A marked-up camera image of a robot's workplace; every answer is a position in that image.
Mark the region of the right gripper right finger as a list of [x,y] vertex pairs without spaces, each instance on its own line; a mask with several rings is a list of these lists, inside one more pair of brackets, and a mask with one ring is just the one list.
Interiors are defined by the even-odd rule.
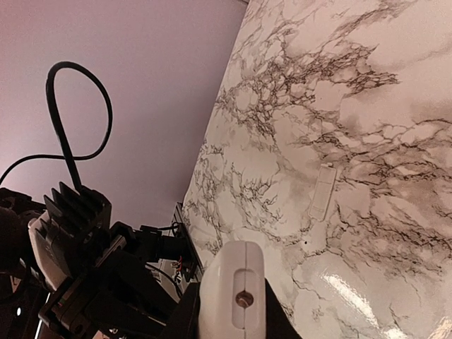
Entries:
[[302,339],[290,323],[270,283],[265,279],[266,339]]

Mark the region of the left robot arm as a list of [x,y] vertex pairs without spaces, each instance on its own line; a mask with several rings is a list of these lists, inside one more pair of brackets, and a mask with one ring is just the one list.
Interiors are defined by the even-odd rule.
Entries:
[[63,338],[176,338],[178,303],[146,268],[180,258],[176,239],[111,223],[111,209],[86,187],[61,184],[43,203],[2,189],[1,272],[20,278],[2,302],[37,283],[50,294],[39,317]]

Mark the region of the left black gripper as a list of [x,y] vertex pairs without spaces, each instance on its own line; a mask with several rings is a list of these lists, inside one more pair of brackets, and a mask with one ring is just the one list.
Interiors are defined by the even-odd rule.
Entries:
[[54,332],[162,332],[176,300],[147,267],[138,231],[122,222],[94,267],[66,279],[39,317]]

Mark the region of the white battery compartment cover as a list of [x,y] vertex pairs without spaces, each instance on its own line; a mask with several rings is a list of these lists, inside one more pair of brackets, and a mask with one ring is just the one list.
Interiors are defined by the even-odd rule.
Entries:
[[332,163],[322,164],[316,180],[314,195],[309,208],[309,216],[323,221],[333,192],[337,169]]

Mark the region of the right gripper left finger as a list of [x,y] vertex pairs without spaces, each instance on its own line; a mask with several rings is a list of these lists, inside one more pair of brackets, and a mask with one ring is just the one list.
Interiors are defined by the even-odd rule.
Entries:
[[162,332],[163,339],[194,339],[198,337],[200,286],[199,282],[193,282],[187,286]]

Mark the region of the white remote control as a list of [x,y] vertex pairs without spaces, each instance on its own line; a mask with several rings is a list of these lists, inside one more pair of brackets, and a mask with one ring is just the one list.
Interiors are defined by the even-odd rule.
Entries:
[[199,298],[199,338],[265,338],[266,293],[260,246],[245,241],[226,243],[202,276]]

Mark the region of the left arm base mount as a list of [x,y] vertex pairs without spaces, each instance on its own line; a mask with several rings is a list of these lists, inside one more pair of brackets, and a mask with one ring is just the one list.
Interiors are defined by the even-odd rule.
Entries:
[[171,226],[161,228],[141,225],[137,239],[143,242],[146,262],[176,261],[177,270],[187,282],[202,271],[195,246],[182,222],[173,222]]

